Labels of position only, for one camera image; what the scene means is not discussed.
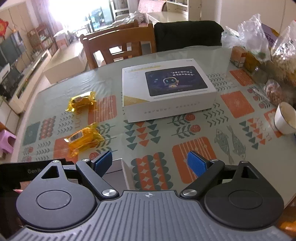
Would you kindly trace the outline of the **yellow snack pack with barcode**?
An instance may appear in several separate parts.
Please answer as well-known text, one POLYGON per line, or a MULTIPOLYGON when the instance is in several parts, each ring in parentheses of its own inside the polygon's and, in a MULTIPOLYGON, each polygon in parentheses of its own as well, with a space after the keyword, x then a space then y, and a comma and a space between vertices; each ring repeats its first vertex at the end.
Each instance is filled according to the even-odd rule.
POLYGON ((105 141, 105 138, 99 133, 97 126, 97 123, 92 123, 64 138, 69 148, 69 157, 75 157, 80 152, 96 147, 100 142, 105 141))

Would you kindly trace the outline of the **white tablet product box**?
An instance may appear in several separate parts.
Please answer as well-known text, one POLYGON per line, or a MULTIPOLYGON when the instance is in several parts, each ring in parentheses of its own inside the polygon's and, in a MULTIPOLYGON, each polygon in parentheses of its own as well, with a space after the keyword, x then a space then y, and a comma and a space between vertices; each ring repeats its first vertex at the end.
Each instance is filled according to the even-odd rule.
POLYGON ((122 107, 129 123, 212 107, 217 90, 193 59, 123 68, 122 107))

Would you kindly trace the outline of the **white open storage box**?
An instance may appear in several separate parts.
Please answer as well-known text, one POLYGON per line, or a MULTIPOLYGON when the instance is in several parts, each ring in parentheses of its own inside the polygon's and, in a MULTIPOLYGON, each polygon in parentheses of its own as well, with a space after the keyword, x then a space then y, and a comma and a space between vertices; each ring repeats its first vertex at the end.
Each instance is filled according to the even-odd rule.
POLYGON ((119 194, 124 190, 135 190, 132 171, 122 159, 113 160, 111 167, 102 178, 119 194))

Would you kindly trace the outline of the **purple plastic stool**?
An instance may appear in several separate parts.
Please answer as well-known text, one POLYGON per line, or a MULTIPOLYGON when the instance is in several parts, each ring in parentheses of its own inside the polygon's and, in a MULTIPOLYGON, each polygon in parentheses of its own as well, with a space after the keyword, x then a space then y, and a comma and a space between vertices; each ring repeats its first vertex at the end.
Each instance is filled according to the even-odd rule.
POLYGON ((14 151, 14 143, 16 136, 8 130, 1 131, 1 160, 6 158, 7 154, 12 154, 14 151))

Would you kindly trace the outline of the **white ceramic bowl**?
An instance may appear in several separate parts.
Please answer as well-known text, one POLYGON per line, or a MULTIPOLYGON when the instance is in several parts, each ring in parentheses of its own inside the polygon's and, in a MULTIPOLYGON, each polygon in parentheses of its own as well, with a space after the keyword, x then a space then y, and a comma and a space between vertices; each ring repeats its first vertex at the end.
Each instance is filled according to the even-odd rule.
POLYGON ((295 109, 287 102, 282 101, 275 112, 275 127, 284 135, 295 133, 295 109))

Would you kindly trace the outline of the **white tv cabinet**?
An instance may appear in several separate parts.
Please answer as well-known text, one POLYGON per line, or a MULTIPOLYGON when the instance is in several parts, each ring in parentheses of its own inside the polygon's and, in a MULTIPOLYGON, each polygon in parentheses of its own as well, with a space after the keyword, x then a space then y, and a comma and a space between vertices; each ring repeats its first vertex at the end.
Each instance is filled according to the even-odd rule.
POLYGON ((46 50, 22 72, 22 78, 20 79, 11 99, 8 101, 10 108, 16 114, 20 114, 27 109, 28 101, 37 87, 37 84, 43 75, 43 71, 51 58, 52 56, 49 53, 49 50, 46 50))

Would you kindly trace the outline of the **bag of nuts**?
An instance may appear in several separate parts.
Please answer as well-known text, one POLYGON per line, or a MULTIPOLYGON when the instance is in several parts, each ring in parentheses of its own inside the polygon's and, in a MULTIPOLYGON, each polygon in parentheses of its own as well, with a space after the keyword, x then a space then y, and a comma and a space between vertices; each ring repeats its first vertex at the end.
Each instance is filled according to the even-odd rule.
POLYGON ((283 90, 280 85, 273 79, 269 79, 264 86, 264 92, 267 99, 274 106, 278 106, 282 101, 285 100, 283 90))

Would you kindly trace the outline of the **white coffee table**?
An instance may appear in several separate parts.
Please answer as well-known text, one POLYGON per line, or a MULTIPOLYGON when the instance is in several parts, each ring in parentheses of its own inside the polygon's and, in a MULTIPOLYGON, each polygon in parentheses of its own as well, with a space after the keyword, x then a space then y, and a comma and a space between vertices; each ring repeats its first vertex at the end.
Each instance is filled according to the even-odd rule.
POLYGON ((85 71, 87 58, 82 46, 69 46, 58 50, 43 73, 51 84, 76 76, 85 71))

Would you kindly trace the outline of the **small brown snack box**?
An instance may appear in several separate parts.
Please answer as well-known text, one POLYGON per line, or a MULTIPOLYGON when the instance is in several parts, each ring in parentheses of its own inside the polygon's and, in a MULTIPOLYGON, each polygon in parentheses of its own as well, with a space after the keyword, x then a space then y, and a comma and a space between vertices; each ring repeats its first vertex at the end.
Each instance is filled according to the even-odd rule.
POLYGON ((240 46, 234 46, 232 48, 231 56, 230 56, 230 62, 235 65, 237 68, 242 68, 245 62, 247 56, 247 51, 240 47, 240 46))

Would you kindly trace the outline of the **wooden dining chair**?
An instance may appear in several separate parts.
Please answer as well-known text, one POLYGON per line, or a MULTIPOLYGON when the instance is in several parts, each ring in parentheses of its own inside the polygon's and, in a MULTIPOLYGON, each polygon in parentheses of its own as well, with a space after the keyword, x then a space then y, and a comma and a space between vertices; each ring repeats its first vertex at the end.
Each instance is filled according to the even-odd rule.
POLYGON ((149 23, 145 27, 132 23, 107 28, 88 35, 81 35, 90 69, 98 68, 94 53, 101 52, 106 64, 114 63, 117 59, 128 59, 142 56, 142 42, 150 44, 151 52, 155 53, 156 39, 154 26, 149 23))

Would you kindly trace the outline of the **clear plastic bag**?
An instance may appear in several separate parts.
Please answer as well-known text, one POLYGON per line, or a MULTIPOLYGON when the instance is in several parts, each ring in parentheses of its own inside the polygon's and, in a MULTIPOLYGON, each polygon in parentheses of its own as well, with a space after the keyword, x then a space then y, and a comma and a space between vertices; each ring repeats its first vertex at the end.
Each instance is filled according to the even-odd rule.
POLYGON ((240 23, 237 30, 226 26, 221 34, 221 44, 223 48, 242 47, 259 62, 271 60, 269 42, 262 28, 260 14, 240 23))

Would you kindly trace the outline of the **black television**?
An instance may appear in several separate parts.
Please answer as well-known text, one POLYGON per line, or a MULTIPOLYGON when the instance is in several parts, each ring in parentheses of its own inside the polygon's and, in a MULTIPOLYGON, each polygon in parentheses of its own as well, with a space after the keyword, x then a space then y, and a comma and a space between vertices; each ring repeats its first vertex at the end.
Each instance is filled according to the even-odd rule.
POLYGON ((5 67, 7 64, 13 65, 17 59, 26 52, 26 47, 19 31, 12 33, 8 38, 1 42, 0 48, 1 67, 5 67))

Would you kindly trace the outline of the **red chinese knot decoration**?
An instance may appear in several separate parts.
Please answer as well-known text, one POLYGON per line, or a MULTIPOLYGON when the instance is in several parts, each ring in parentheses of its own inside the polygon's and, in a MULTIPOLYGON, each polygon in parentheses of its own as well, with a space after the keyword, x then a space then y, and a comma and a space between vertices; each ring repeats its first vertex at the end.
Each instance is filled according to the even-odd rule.
POLYGON ((0 19, 0 37, 5 39, 6 29, 8 28, 8 21, 0 19))

